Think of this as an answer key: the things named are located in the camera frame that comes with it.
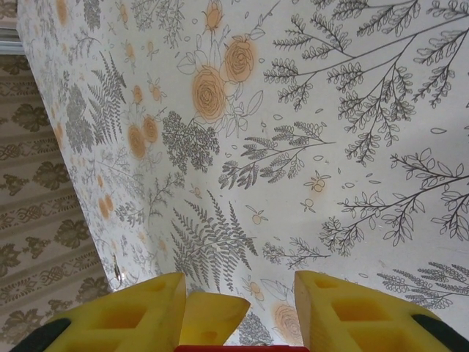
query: botanical illustration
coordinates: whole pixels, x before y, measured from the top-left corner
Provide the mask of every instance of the botanical illustration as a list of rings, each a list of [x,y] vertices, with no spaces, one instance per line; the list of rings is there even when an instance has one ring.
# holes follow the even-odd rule
[[[107,277],[15,305],[0,344],[167,271],[188,291],[251,302],[230,344],[301,345],[296,270],[463,321],[467,0],[29,3],[18,31],[38,87],[27,60],[0,58],[1,78],[15,75],[0,82],[0,130],[19,133],[0,133],[0,193],[14,205],[0,213],[14,242],[0,246],[0,276],[93,241],[99,259],[76,265],[100,260]],[[34,190],[60,195],[27,204]],[[45,219],[48,237],[35,230]],[[25,232],[20,243],[10,231]],[[57,282],[57,270],[41,277]],[[29,295],[28,278],[8,281],[4,299]]]
[[[406,180],[420,180],[420,189],[408,195],[394,192],[386,201],[381,199],[378,191],[371,194],[363,191],[360,196],[340,202],[342,212],[349,213],[354,221],[343,225],[332,217],[322,224],[320,239],[331,252],[350,255],[354,245],[365,239],[362,227],[367,226],[373,231],[377,223],[388,229],[383,239],[391,240],[393,246],[406,240],[411,241],[414,232],[413,214],[425,213],[421,199],[428,193],[436,192],[441,199],[439,208],[444,210],[441,210],[441,216],[431,221],[438,224],[441,235],[469,241],[469,190],[460,188],[461,184],[466,186],[468,183],[469,174],[465,171],[468,167],[463,163],[447,166],[432,156],[430,148],[415,154],[392,155],[391,168],[396,167],[405,170]]]
[[[120,221],[126,221],[131,227],[143,224],[146,219],[149,221],[152,216],[162,217],[159,207],[161,205],[167,207],[168,200],[174,196],[173,190],[182,187],[184,187],[184,177],[180,172],[169,173],[162,183],[156,178],[154,186],[148,188],[146,193],[149,209],[146,210],[144,206],[137,207],[134,202],[126,202],[116,209],[116,215]]]
[[[275,324],[273,331],[289,345],[303,345],[293,287],[287,287],[278,280],[261,279],[261,282],[265,289],[277,299],[277,302],[271,307]]]
[[[311,248],[302,238],[290,238],[290,250],[283,246],[267,242],[262,248],[264,258],[273,264],[285,264],[288,269],[300,270],[308,266],[309,261],[314,262],[317,258],[327,258],[330,255],[321,255],[317,247]]]
[[[374,161],[381,144],[390,147],[399,141],[399,126],[416,113],[416,102],[427,100],[436,108],[450,94],[451,81],[456,76],[454,60],[469,31],[464,22],[469,16],[469,6],[466,1],[453,0],[447,4],[409,0],[380,5],[370,5],[367,0],[339,0],[332,17],[326,18],[320,10],[331,3],[318,1],[318,12],[307,18],[293,15],[292,25],[285,30],[286,37],[273,41],[285,53],[300,51],[302,60],[310,63],[311,69],[299,69],[294,59],[275,58],[272,68],[264,72],[265,81],[283,84],[278,101],[292,103],[296,111],[308,103],[314,82],[320,82],[316,76],[334,84],[341,93],[338,118],[347,121],[346,132],[358,137],[345,153],[349,159],[366,166]],[[348,32],[345,28],[349,28],[346,27],[349,21],[363,23],[359,18],[363,18],[364,24],[354,28],[355,33]],[[414,22],[425,26],[416,32]],[[356,52],[354,44],[360,42],[359,37],[372,39],[378,32],[387,34],[389,40],[384,44],[376,40],[375,47],[359,54],[350,53]],[[413,42],[428,36],[431,36],[428,45],[413,52]],[[368,60],[370,56],[382,59],[363,66],[362,62],[372,62]],[[421,87],[413,84],[421,78],[405,66],[409,56],[428,67],[428,79]],[[321,63],[328,58],[335,63]],[[377,76],[374,70],[380,67],[387,70],[381,78],[373,78]]]
[[[163,143],[168,148],[169,160],[181,172],[187,173],[188,161],[195,170],[208,171],[213,165],[211,152],[216,155],[220,146],[212,127],[205,129],[194,119],[185,124],[181,116],[170,111],[163,118]]]
[[[91,31],[95,29],[99,29],[101,27],[100,15],[101,15],[101,8],[100,8],[100,0],[83,0],[83,7],[84,7],[84,19],[88,24],[88,27]]]
[[[228,24],[221,30],[221,1],[209,0],[204,12],[204,33],[196,35],[196,50],[187,53],[177,66],[181,73],[194,75],[192,98],[195,118],[213,125],[217,133],[223,131],[225,137],[233,133],[239,137],[241,131],[246,131],[248,120],[262,105],[262,90],[249,100],[245,99],[243,90],[256,65],[255,41],[265,35],[262,25],[277,4],[259,16],[250,32],[232,34]],[[209,48],[202,45],[207,41]]]
[[[84,0],[84,2],[87,4],[92,2],[98,3],[99,0]],[[99,16],[97,19],[93,18],[96,14],[96,12],[90,12],[88,15],[85,15],[85,18],[88,18],[91,21],[88,23],[91,30],[99,24],[99,22],[96,22],[97,19],[99,20]],[[78,58],[84,58],[85,54],[86,57],[89,57],[93,44],[101,44],[101,42],[98,39],[91,37],[85,28],[80,28],[79,32],[73,34],[73,45],[70,46],[70,50],[68,51],[68,62],[72,65],[76,60],[78,60]]]
[[[181,271],[210,287],[214,282],[220,291],[221,279],[233,291],[233,275],[242,263],[251,269],[248,254],[258,255],[254,247],[255,237],[248,237],[237,219],[233,204],[229,204],[229,215],[225,215],[215,197],[207,191],[212,201],[214,216],[203,207],[188,200],[195,218],[174,209],[176,219],[172,221],[174,232],[171,237],[176,245],[174,262],[176,271]]]
[[[240,326],[240,345],[241,346],[262,346],[272,345],[273,339],[267,328],[262,324],[260,318],[250,311]]]
[[[464,266],[429,262],[418,276],[400,269],[396,275],[379,273],[387,290],[406,293],[405,298],[429,309],[445,309],[456,297],[469,298],[469,269]]]
[[[121,104],[125,103],[122,88],[126,88],[124,76],[117,71],[112,55],[108,62],[103,53],[104,70],[92,70],[100,82],[100,86],[88,84],[92,99],[90,114],[94,121],[93,129],[97,144],[110,143],[117,140],[118,133],[122,133],[120,125]]]
[[[184,30],[182,22],[185,17],[181,12],[183,6],[183,0],[134,0],[131,9],[139,31],[152,29],[156,22],[158,25],[155,28],[158,26],[158,29],[165,32],[164,43],[173,49],[181,41],[181,32]]]
[[[77,153],[84,149],[91,151],[95,143],[91,124],[85,119],[86,101],[77,84],[68,89],[69,99],[67,104],[68,121],[65,123],[70,146]]]
[[[218,179],[221,188],[228,186],[231,189],[236,184],[248,189],[256,183],[258,176],[266,178],[269,183],[275,183],[284,176],[294,178],[305,166],[299,156],[301,152],[311,147],[330,144],[321,139],[324,127],[327,125],[323,122],[295,122],[293,125],[275,127],[276,135],[271,139],[246,138],[250,143],[243,145],[245,152],[241,157],[247,157],[252,162],[240,166],[237,161],[225,161],[223,174]],[[315,161],[322,159],[322,155],[313,157]]]

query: flower print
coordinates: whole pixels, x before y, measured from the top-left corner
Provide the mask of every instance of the flower print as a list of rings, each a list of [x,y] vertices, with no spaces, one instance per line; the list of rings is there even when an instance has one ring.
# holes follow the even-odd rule
[[[120,2],[120,4],[116,2],[116,7],[119,10],[119,16],[117,16],[117,20],[120,21],[122,19],[124,27],[128,29],[127,22],[129,21],[129,16],[127,14],[127,8],[122,2]]]
[[[254,215],[252,216],[252,222],[255,223],[255,225],[259,225],[262,222],[262,220],[265,220],[265,221],[268,220],[265,216],[261,216],[262,213],[264,213],[263,210],[257,211],[250,205],[246,205],[246,207],[254,213]]]
[[[192,189],[189,191],[193,195],[195,195],[197,198],[202,199],[202,192],[200,191],[199,187],[194,187],[193,184],[191,184]]]
[[[129,62],[132,64],[132,68],[135,67],[135,51],[133,50],[133,46],[132,44],[130,44],[127,40],[125,41],[125,43],[122,44],[122,47],[124,48],[125,50],[125,56],[127,57],[125,59],[125,62]]]
[[[143,125],[144,138],[150,142],[155,143],[158,139],[158,127],[156,121],[150,116],[147,115],[144,120]]]
[[[316,171],[316,177],[311,177],[311,181],[304,184],[304,186],[309,187],[311,186],[312,191],[316,191],[317,193],[321,193],[325,187],[325,181],[330,178],[329,175],[321,176],[318,171]]]
[[[109,209],[109,211],[113,211],[114,210],[114,204],[112,203],[112,198],[109,194],[107,194],[104,197],[104,201],[106,202],[106,207]]]
[[[147,235],[145,235],[143,232],[139,232],[139,234],[137,235],[137,238],[143,243],[145,244],[147,242]]]
[[[207,11],[205,13],[206,26],[205,29],[214,32],[223,17],[223,9],[220,0],[209,0]]]
[[[225,53],[226,74],[230,81],[244,82],[254,68],[254,54],[251,44],[245,40],[235,40]]]
[[[67,4],[65,0],[56,0],[57,16],[61,25],[67,24]]]
[[[261,288],[256,282],[251,281],[251,275],[248,276],[248,279],[243,278],[244,285],[243,288],[247,290],[249,293],[251,293],[251,296],[254,296],[256,299],[257,303],[260,305],[262,309],[264,307],[262,306],[262,302],[264,301],[264,293],[262,293]]]
[[[132,93],[133,93],[133,102],[137,105],[140,104],[141,101],[144,99],[140,86],[135,86],[133,88]]]
[[[76,301],[79,303],[86,303],[96,298],[105,296],[108,293],[108,283],[104,276],[100,276],[96,279],[87,277],[78,290]]]
[[[310,198],[306,198],[304,202],[300,202],[300,204],[305,207],[305,212],[307,210],[311,211],[312,213],[316,213],[316,211],[313,209],[314,202]]]
[[[44,317],[37,315],[37,309],[30,309],[26,313],[15,310],[10,314],[1,328],[3,341],[12,345],[18,344],[23,338],[41,326]]]
[[[300,321],[296,309],[288,304],[280,304],[274,312],[276,327],[274,332],[286,343],[302,345]]]
[[[142,159],[145,156],[145,139],[144,135],[135,125],[131,125],[128,130],[128,141],[130,145],[130,150],[132,150],[132,154],[137,159]]]
[[[204,66],[193,81],[192,98],[196,110],[208,122],[214,122],[224,112],[226,96],[220,73]]]
[[[100,212],[103,218],[106,220],[109,219],[109,210],[108,210],[108,206],[106,205],[106,201],[102,198],[99,198],[97,203],[100,207]]]
[[[157,78],[155,80],[155,82],[152,82],[152,79],[150,78],[150,76],[148,75],[148,90],[150,91],[150,93],[152,93],[153,95],[153,99],[155,99],[155,101],[159,102],[159,103],[162,103],[163,102],[163,98],[166,98],[167,95],[165,92],[163,92],[161,90],[161,87],[159,85],[160,83],[160,79]]]
[[[160,51],[160,49],[155,50],[155,47],[151,40],[147,43],[147,49],[148,49],[147,57],[149,56],[150,60],[153,59],[153,55],[157,54]]]
[[[21,252],[15,251],[13,243],[7,243],[0,247],[0,277],[7,275],[8,268],[20,265],[18,255]]]
[[[158,248],[163,252],[165,258],[168,257],[168,247],[166,246],[166,242],[160,238],[158,241]]]

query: branch print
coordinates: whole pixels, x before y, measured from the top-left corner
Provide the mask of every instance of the branch print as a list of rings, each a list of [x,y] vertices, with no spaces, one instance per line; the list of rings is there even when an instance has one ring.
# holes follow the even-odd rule
[[[314,262],[317,258],[327,258],[330,255],[321,255],[317,247],[311,248],[302,238],[290,238],[290,245],[294,249],[285,251],[282,246],[276,246],[267,242],[262,248],[264,258],[274,264],[287,262],[288,269],[304,269],[308,266],[308,261]]]
[[[405,298],[429,309],[445,309],[453,304],[453,297],[469,298],[469,269],[464,266],[429,262],[428,268],[418,269],[420,277],[394,269],[397,275],[382,274],[383,285]]]
[[[316,5],[319,9],[323,5],[327,6],[323,1]],[[469,16],[468,8],[466,1],[450,1],[448,6],[434,1],[426,10],[426,15],[441,18],[443,22],[431,23],[428,18],[424,18],[423,21],[429,24],[414,33],[410,32],[410,25],[424,17],[421,15],[419,0],[383,5],[369,5],[367,0],[340,0],[331,19],[318,12],[314,13],[309,18],[310,28],[304,18],[293,15],[292,26],[285,30],[287,38],[274,40],[273,44],[282,51],[302,51],[302,59],[306,62],[314,61],[311,63],[314,69],[300,70],[291,58],[275,58],[272,68],[264,72],[265,81],[283,84],[285,87],[278,90],[278,101],[292,103],[293,108],[299,111],[308,103],[316,76],[326,72],[326,81],[334,84],[342,94],[339,98],[338,119],[346,120],[348,123],[344,130],[358,137],[353,144],[348,145],[345,153],[349,159],[353,158],[366,166],[368,162],[374,161],[374,155],[382,141],[386,147],[399,141],[399,122],[411,121],[416,113],[414,103],[431,95],[429,103],[436,108],[442,98],[449,94],[450,80],[456,77],[451,67],[469,32],[465,21]],[[358,28],[357,37],[382,32],[394,34],[396,39],[352,55],[347,50],[353,47],[353,39],[342,24],[338,25],[334,21],[356,19],[364,12],[375,14],[369,22]],[[440,29],[450,23],[452,30]],[[430,74],[422,87],[414,92],[414,74],[401,61],[408,56],[409,47],[414,40],[427,32],[434,37],[429,40],[428,48],[417,50],[418,57],[414,58],[414,62],[429,66]],[[369,62],[371,56],[380,57],[378,52],[390,50],[391,47],[395,51],[382,55],[381,62],[372,65],[367,63],[366,66],[363,64]],[[332,54],[334,57],[341,57],[341,60],[333,65],[317,68],[318,60],[327,59]],[[370,90],[366,89],[363,93],[359,86],[370,76],[368,73],[380,67],[387,68],[384,75],[371,85]]]
[[[246,138],[246,141],[253,143],[243,146],[245,152],[241,156],[247,156],[252,162],[239,166],[237,161],[226,161],[223,174],[218,179],[221,188],[228,186],[231,189],[237,184],[238,187],[248,189],[256,183],[258,175],[267,178],[269,183],[275,183],[285,175],[289,179],[294,178],[305,166],[298,156],[301,152],[311,147],[331,144],[321,139],[324,127],[326,124],[323,122],[321,124],[295,122],[293,126],[275,127],[276,135],[271,139]],[[286,145],[278,147],[278,142],[286,142]],[[322,158],[321,155],[313,157],[314,160]]]
[[[131,9],[139,31],[151,29],[158,22],[158,29],[165,32],[164,43],[174,49],[181,40],[183,6],[182,0],[134,0]]]
[[[136,224],[143,224],[145,219],[150,220],[152,216],[163,216],[158,209],[159,205],[168,206],[168,199],[174,197],[174,188],[184,187],[184,177],[180,172],[169,173],[163,185],[155,178],[155,186],[148,189],[148,214],[145,213],[144,206],[137,206],[135,202],[126,202],[116,209],[116,215],[120,221],[126,221],[131,227]]]
[[[421,180],[420,190],[408,196],[393,193],[394,199],[390,202],[384,202],[377,191],[371,195],[362,192],[360,197],[354,199],[346,198],[339,203],[343,207],[342,212],[350,213],[353,219],[358,220],[344,226],[333,217],[322,224],[320,239],[327,248],[343,256],[350,255],[350,250],[356,242],[364,240],[361,227],[368,224],[372,231],[376,228],[377,221],[389,228],[383,239],[392,240],[393,246],[404,243],[406,239],[412,240],[413,214],[425,213],[425,206],[420,198],[427,192],[434,191],[440,192],[440,198],[446,208],[444,215],[431,220],[441,226],[440,234],[449,232],[450,238],[469,241],[469,174],[465,173],[464,164],[459,164],[451,170],[443,162],[435,160],[429,148],[415,155],[392,155],[391,162],[391,168],[399,165],[406,171],[407,180],[413,177]],[[461,184],[465,186],[464,191],[453,189]]]
[[[235,209],[229,202],[229,215],[221,210],[215,197],[207,191],[212,200],[215,216],[192,202],[185,202],[192,208],[196,218],[174,209],[176,220],[172,221],[175,233],[171,233],[177,250],[174,250],[176,271],[181,271],[210,286],[213,277],[220,291],[220,280],[233,291],[233,273],[239,262],[251,269],[247,254],[258,255],[254,247],[254,237],[248,237],[237,219]]]

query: gray leaf print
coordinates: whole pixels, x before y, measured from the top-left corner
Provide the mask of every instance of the gray leaf print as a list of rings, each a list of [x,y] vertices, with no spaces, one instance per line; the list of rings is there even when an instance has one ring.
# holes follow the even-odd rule
[[[272,345],[273,338],[269,331],[262,324],[261,320],[253,312],[249,312],[240,327],[240,345],[256,346],[256,345]]]
[[[90,30],[101,27],[100,0],[83,0],[85,21]]]
[[[70,88],[70,98],[67,104],[67,115],[69,120],[65,123],[70,146],[77,153],[81,153],[84,148],[90,152],[95,143],[91,124],[85,120],[83,113],[86,102],[83,99],[80,89],[76,84]]]

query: fern leaf print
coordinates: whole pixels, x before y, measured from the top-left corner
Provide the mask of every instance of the fern leaf print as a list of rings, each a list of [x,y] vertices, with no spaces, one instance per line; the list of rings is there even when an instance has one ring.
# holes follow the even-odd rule
[[[103,60],[103,69],[92,70],[100,84],[94,86],[88,84],[89,103],[95,141],[97,144],[108,144],[116,141],[122,134],[120,114],[122,103],[125,103],[122,88],[127,88],[127,86],[123,74],[114,64],[112,55],[109,55],[109,61],[103,53],[100,52],[100,55]]]
[[[174,231],[171,237],[177,247],[174,256],[176,270],[208,287],[214,281],[218,291],[223,281],[233,291],[233,275],[237,266],[243,264],[252,270],[248,257],[258,255],[255,237],[245,234],[231,202],[228,202],[229,215],[225,215],[212,193],[207,193],[213,207],[212,216],[188,200],[185,202],[192,209],[192,216],[174,209],[176,220],[172,222]]]

